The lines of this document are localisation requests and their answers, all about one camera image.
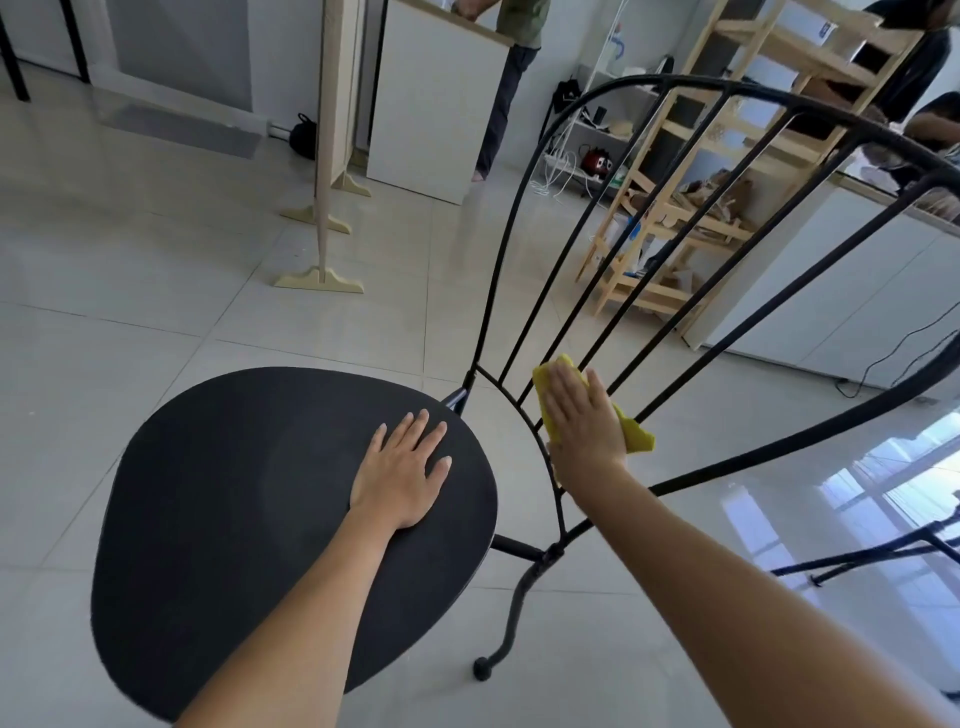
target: black cable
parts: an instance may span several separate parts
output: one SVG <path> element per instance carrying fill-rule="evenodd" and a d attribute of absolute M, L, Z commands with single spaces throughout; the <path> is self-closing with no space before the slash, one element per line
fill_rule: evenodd
<path fill-rule="evenodd" d="M 893 350 L 892 352 L 888 353 L 888 354 L 887 354 L 886 356 L 884 356 L 882 359 L 878 359 L 878 360 L 875 361 L 873 364 L 871 364 L 869 367 L 867 367 L 866 370 L 864 370 L 863 376 L 860 378 L 859 383 L 856 385 L 856 391 L 853 392 L 853 394 L 848 395 L 846 392 L 844 392 L 842 389 L 840 389 L 840 385 L 843 383 L 842 381 L 834 382 L 833 386 L 836 388 L 837 392 L 839 392 L 841 395 L 843 395 L 844 397 L 846 397 L 848 400 L 855 400 L 857 397 L 860 396 L 860 392 L 863 391 L 864 384 L 865 384 L 866 381 L 867 381 L 867 376 L 870 375 L 870 370 L 872 370 L 877 364 L 882 364 L 882 363 L 885 362 L 887 359 L 889 359 L 891 356 L 893 356 L 895 353 L 897 353 L 897 352 L 900 350 L 900 348 L 901 348 L 904 344 L 906 344 L 906 340 L 909 339 L 911 336 L 913 336 L 915 333 L 921 333 L 921 332 L 923 332 L 923 331 L 926 331 L 928 328 L 933 328 L 933 327 L 935 327 L 935 326 L 936 326 L 937 324 L 939 324 L 941 321 L 943 321 L 944 319 L 946 319 L 947 316 L 949 316 L 951 313 L 953 313 L 953 311 L 954 311 L 956 308 L 958 308 L 958 307 L 960 307 L 960 301 L 958 301 L 957 303 L 955 303 L 954 305 L 952 305 L 952 306 L 948 309 L 948 311 L 947 311 L 946 313 L 944 313 L 943 316 L 941 316 L 939 319 L 937 319 L 936 321 L 934 321 L 932 324 L 928 324 L 927 326 L 925 326 L 925 327 L 923 327 L 923 328 L 918 328 L 918 329 L 916 329 L 916 330 L 914 330 L 914 331 L 910 331 L 910 333 L 908 333 L 906 336 L 904 336 L 902 339 L 900 339 L 900 343 L 897 344 L 897 346 L 894 348 L 894 350 Z M 914 364 L 916 364 L 918 359 L 923 358 L 923 357 L 926 356 L 927 354 L 935 351 L 935 350 L 936 350 L 941 344 L 943 344 L 944 341 L 946 341 L 947 339 L 949 339 L 949 336 L 947 336 L 946 338 L 944 338 L 944 339 L 940 342 L 940 344 L 937 344 L 937 346 L 934 347 L 933 349 L 931 349 L 929 352 L 923 353 L 923 354 L 921 354 L 920 356 L 918 356 L 917 359 L 914 359 L 913 361 L 911 361 L 911 362 L 910 362 L 910 366 L 906 368 L 906 370 L 903 372 L 903 374 L 901 374 L 900 376 L 897 377 L 897 381 L 894 382 L 894 385 L 896 386 L 897 382 L 899 382 L 901 379 L 903 379 L 903 378 L 906 376 L 906 373 L 910 371 L 910 367 L 912 367 Z"/>

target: chair backrest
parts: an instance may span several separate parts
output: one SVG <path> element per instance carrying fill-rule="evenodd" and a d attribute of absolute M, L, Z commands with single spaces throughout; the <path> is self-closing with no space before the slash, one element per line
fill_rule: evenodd
<path fill-rule="evenodd" d="M 865 144 L 871 144 L 874 149 L 881 148 L 886 150 L 890 154 L 902 159 L 904 162 L 910 163 L 916 167 L 918 170 L 917 176 L 919 178 L 917 182 L 908 187 L 892 204 L 883 209 L 876 217 L 869 220 L 859 230 L 840 242 L 823 259 L 812 265 L 808 270 L 798 275 L 777 295 L 773 296 L 769 301 L 761 305 L 752 315 L 748 316 L 741 324 L 736 326 L 729 334 L 724 336 L 722 340 L 714 344 L 707 352 L 703 353 L 703 355 L 701 355 L 684 372 L 677 376 L 677 378 L 670 385 L 664 388 L 646 407 L 643 408 L 643 411 L 636 416 L 636 420 L 640 423 L 650 417 L 650 415 L 658 410 L 691 379 L 703 371 L 704 368 L 706 368 L 706 366 L 708 366 L 710 362 L 716 359 L 721 353 L 725 352 L 731 345 L 755 328 L 780 306 L 800 293 L 812 281 L 820 277 L 830 267 L 857 248 L 857 246 L 890 224 L 891 221 L 895 220 L 911 206 L 915 205 L 925 194 L 934 189 L 943 188 L 948 192 L 960 197 L 960 172 L 958 172 L 944 159 L 937 157 L 924 147 L 921 147 L 915 142 L 912 142 L 896 133 L 868 122 L 862 118 L 853 116 L 850 113 L 827 106 L 809 98 L 796 96 L 790 93 L 777 91 L 750 83 L 724 81 L 705 77 L 670 75 L 644 75 L 617 79 L 606 85 L 599 86 L 593 91 L 585 94 L 577 102 L 571 104 L 556 119 L 551 129 L 541 137 L 540 145 L 527 165 L 526 172 L 516 193 L 514 204 L 507 221 L 506 229 L 503 233 L 503 239 L 497 253 L 490 285 L 490 293 L 487 297 L 483 324 L 480 328 L 480 335 L 477 341 L 472 364 L 467 372 L 464 386 L 446 400 L 448 406 L 453 408 L 455 411 L 462 413 L 464 404 L 467 401 L 469 392 L 476 378 L 478 376 L 482 376 L 488 379 L 490 383 L 496 387 L 514 406 L 517 413 L 523 418 L 530 430 L 534 433 L 537 442 L 540 444 L 540 451 L 547 462 L 549 462 L 549 456 L 546 452 L 545 446 L 542 444 L 540 436 L 538 435 L 542 423 L 534 423 L 532 418 L 527 414 L 522 406 L 524 401 L 530 395 L 531 389 L 533 388 L 532 380 L 526 384 L 521 392 L 516 394 L 507 390 L 507 388 L 504 386 L 504 381 L 507 377 L 507 374 L 511 371 L 511 368 L 514 367 L 517 353 L 519 352 L 520 347 L 523 345 L 527 335 L 530 333 L 531 326 L 540 313 L 540 310 L 546 301 L 547 295 L 549 294 L 557 275 L 560 273 L 562 266 L 564 265 L 564 261 L 573 248 L 574 243 L 580 236 L 591 213 L 596 208 L 598 201 L 603 198 L 604 193 L 610 187 L 613 174 L 607 176 L 606 180 L 602 184 L 602 189 L 598 194 L 591 195 L 591 202 L 587 205 L 579 221 L 574 227 L 573 232 L 566 240 L 556 263 L 550 271 L 550 274 L 547 277 L 540 294 L 538 295 L 533 310 L 523 326 L 522 332 L 519 335 L 509 358 L 507 359 L 506 366 L 504 367 L 503 371 L 499 374 L 499 376 L 488 372 L 480 364 L 480 359 L 481 355 L 483 354 L 485 344 L 487 343 L 493 305 L 497 295 L 497 286 L 500 282 L 500 276 L 503 269 L 505 254 L 507 253 L 507 247 L 510 244 L 511 236 L 513 234 L 517 212 L 519 211 L 523 195 L 527 191 L 528 184 L 538 165 L 540 156 L 543 154 L 544 149 L 549 143 L 551 137 L 553 137 L 554 134 L 562 129 L 574 114 L 579 114 L 580 109 L 585 107 L 587 104 L 601 98 L 607 93 L 627 86 L 652 87 L 657 92 L 657 101 L 652 107 L 650 107 L 643 124 L 640 125 L 639 129 L 636 130 L 630 141 L 627 143 L 626 151 L 621 155 L 620 159 L 614 163 L 613 170 L 619 169 L 627 162 L 631 151 L 635 148 L 643 135 L 648 131 L 648 128 L 652 125 L 659 110 L 663 106 L 664 101 L 668 96 L 671 95 L 671 92 L 686 92 L 686 95 L 692 96 L 696 95 L 696 92 L 708 91 L 712 92 L 714 96 L 718 93 L 719 98 L 715 101 L 715 103 L 712 104 L 712 107 L 708 109 L 706 114 L 702 116 L 701 121 L 698 123 L 696 128 L 689 131 L 689 135 L 687 136 L 683 148 L 677 153 L 677 155 L 673 157 L 668 169 L 661 176 L 661 182 L 657 183 L 654 189 L 649 191 L 649 194 L 645 196 L 642 204 L 636 207 L 636 214 L 632 217 L 630 223 L 625 227 L 623 232 L 619 234 L 616 241 L 612 243 L 610 249 L 604 256 L 603 261 L 597 266 L 596 272 L 589 281 L 586 289 L 583 291 L 576 305 L 573 307 L 573 310 L 563 323 L 553 343 L 545 352 L 543 352 L 543 362 L 549 361 L 555 357 L 558 348 L 564 340 L 564 337 L 570 331 L 574 320 L 587 303 L 588 298 L 597 288 L 597 285 L 601 282 L 605 271 L 612 266 L 617 256 L 621 254 L 628 239 L 631 238 L 637 227 L 643 225 L 644 216 L 647 215 L 647 213 L 651 210 L 651 207 L 658 200 L 662 199 L 663 194 L 669 196 L 670 192 L 673 191 L 669 188 L 668 181 L 675 177 L 677 170 L 681 169 L 686 163 L 688 163 L 688 157 L 690 155 L 695 155 L 698 150 L 702 148 L 706 132 L 711 128 L 711 126 L 715 123 L 722 124 L 722 114 L 724 113 L 724 109 L 727 107 L 727 104 L 732 99 L 737 97 L 759 99 L 761 101 L 778 105 L 782 109 L 782 114 L 774 123 L 774 125 L 762 135 L 762 138 L 756 140 L 752 147 L 744 147 L 742 159 L 736 164 L 732 172 L 713 190 L 712 194 L 704 201 L 702 205 L 696 209 L 696 211 L 686 215 L 687 219 L 685 223 L 679 227 L 679 229 L 676 231 L 676 234 L 674 234 L 672 239 L 669 240 L 662 251 L 656 256 L 652 264 L 647 266 L 642 274 L 642 278 L 636 284 L 636 287 L 633 288 L 633 291 L 627 296 L 626 300 L 623 301 L 622 305 L 612 316 L 603 332 L 593 342 L 593 345 L 590 347 L 586 356 L 584 356 L 579 362 L 580 369 L 585 368 L 590 363 L 591 359 L 596 355 L 600 347 L 604 344 L 604 342 L 607 341 L 613 330 L 622 321 L 626 312 L 630 310 L 632 305 L 634 305 L 637 298 L 643 294 L 648 286 L 651 285 L 652 281 L 658 279 L 660 268 L 666 263 L 670 256 L 674 254 L 681 245 L 683 245 L 687 237 L 695 231 L 697 226 L 707 217 L 708 212 L 714 208 L 714 206 L 731 189 L 736 181 L 741 178 L 751 167 L 756 166 L 759 161 L 762 161 L 764 159 L 764 155 L 769 154 L 769 150 L 771 147 L 775 146 L 778 138 L 782 138 L 781 133 L 789 124 L 791 124 L 791 122 L 796 119 L 798 115 L 803 114 L 804 117 L 819 117 L 823 121 L 829 122 L 830 125 L 836 125 L 845 128 L 847 133 L 843 136 L 835 151 L 829 155 L 826 160 L 816 164 L 815 166 L 809 167 L 808 170 L 804 171 L 798 177 L 797 183 L 792 187 L 792 193 L 789 194 L 784 203 L 778 209 L 776 209 L 770 219 L 768 219 L 762 225 L 759 225 L 749 239 L 745 240 L 743 244 L 736 250 L 736 252 L 730 255 L 726 261 L 720 265 L 719 269 L 684 302 L 679 310 L 677 310 L 676 313 L 669 318 L 662 328 L 660 328 L 656 335 L 654 335 L 642 348 L 642 350 L 637 353 L 629 365 L 610 385 L 609 391 L 611 394 L 615 393 L 616 390 L 624 383 L 627 377 L 629 377 L 636 370 L 636 368 L 650 356 L 657 346 L 667 336 L 670 335 L 671 331 L 678 327 L 684 318 L 694 311 L 697 306 L 700 305 L 704 299 L 706 299 L 707 296 L 731 274 L 733 269 L 744 257 L 746 257 L 754 248 L 756 248 L 756 246 L 758 246 L 778 225 L 780 225 L 794 210 L 796 210 L 797 207 L 805 199 L 807 199 L 814 190 L 816 190 L 833 174 L 835 174 L 848 160 L 851 154 L 858 148 L 864 146 Z M 629 186 L 630 183 L 630 178 L 624 181 L 624 185 Z M 917 370 L 915 374 L 908 376 L 896 386 L 893 386 L 891 389 L 882 392 L 876 397 L 863 401 L 857 406 L 854 406 L 835 417 L 832 417 L 817 425 L 808 427 L 801 432 L 784 437 L 777 442 L 753 449 L 749 452 L 744 452 L 743 454 L 728 458 L 722 462 L 715 463 L 705 468 L 700 468 L 691 473 L 673 477 L 665 482 L 653 486 L 651 490 L 658 496 L 663 496 L 690 488 L 694 485 L 704 483 L 714 478 L 737 473 L 746 468 L 783 457 L 784 455 L 796 452 L 797 450 L 811 447 L 854 427 L 863 425 L 887 412 L 890 412 L 898 406 L 922 395 L 926 390 L 942 381 L 951 372 L 953 372 L 958 365 L 960 365 L 960 335 L 953 337 L 948 342 L 942 342 L 942 344 L 945 345 L 941 348 L 940 352 L 932 360 Z M 558 487 L 555 481 L 553 482 L 553 486 L 555 499 L 559 503 L 560 497 L 563 494 L 563 490 Z M 589 528 L 589 526 L 590 524 L 588 522 L 583 522 L 567 533 L 563 523 L 561 523 L 561 530 L 565 540 L 572 540 L 572 538 L 575 538 L 580 533 L 583 533 L 587 528 Z"/>

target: green shirt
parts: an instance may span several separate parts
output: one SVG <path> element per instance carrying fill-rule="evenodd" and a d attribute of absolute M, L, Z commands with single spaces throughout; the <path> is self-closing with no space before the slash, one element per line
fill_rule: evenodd
<path fill-rule="evenodd" d="M 550 0 L 503 0 L 496 31 L 524 48 L 540 48 L 540 31 L 550 12 Z"/>

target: person in green shirt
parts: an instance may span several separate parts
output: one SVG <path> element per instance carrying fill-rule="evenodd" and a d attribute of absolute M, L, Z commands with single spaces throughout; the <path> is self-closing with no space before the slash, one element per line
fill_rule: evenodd
<path fill-rule="evenodd" d="M 452 11 L 461 17 L 475 21 L 501 0 L 457 0 Z M 490 174 L 496 153 L 500 151 L 503 134 L 507 131 L 510 104 L 514 101 L 516 88 L 524 71 L 537 57 L 540 50 L 540 32 L 550 12 L 550 0 L 502 0 L 500 15 L 496 19 L 496 31 L 514 40 L 507 56 L 507 63 L 500 77 L 500 87 L 493 100 L 487 133 L 477 158 L 474 182 L 482 182 Z"/>

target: dark pants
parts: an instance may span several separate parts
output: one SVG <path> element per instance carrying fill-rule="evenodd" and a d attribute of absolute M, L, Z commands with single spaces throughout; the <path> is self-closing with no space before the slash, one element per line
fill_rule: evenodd
<path fill-rule="evenodd" d="M 496 99 L 493 101 L 493 111 L 487 123 L 487 133 L 483 137 L 483 146 L 480 147 L 480 156 L 477 158 L 477 172 L 484 178 L 490 174 L 496 153 L 500 151 L 500 142 L 507 131 L 507 115 L 510 113 L 510 104 L 514 101 L 516 87 L 520 85 L 520 77 L 530 67 L 537 57 L 540 48 L 524 48 L 515 45 L 507 55 L 507 64 L 503 67 L 503 76 L 500 77 L 500 88 L 496 90 Z"/>

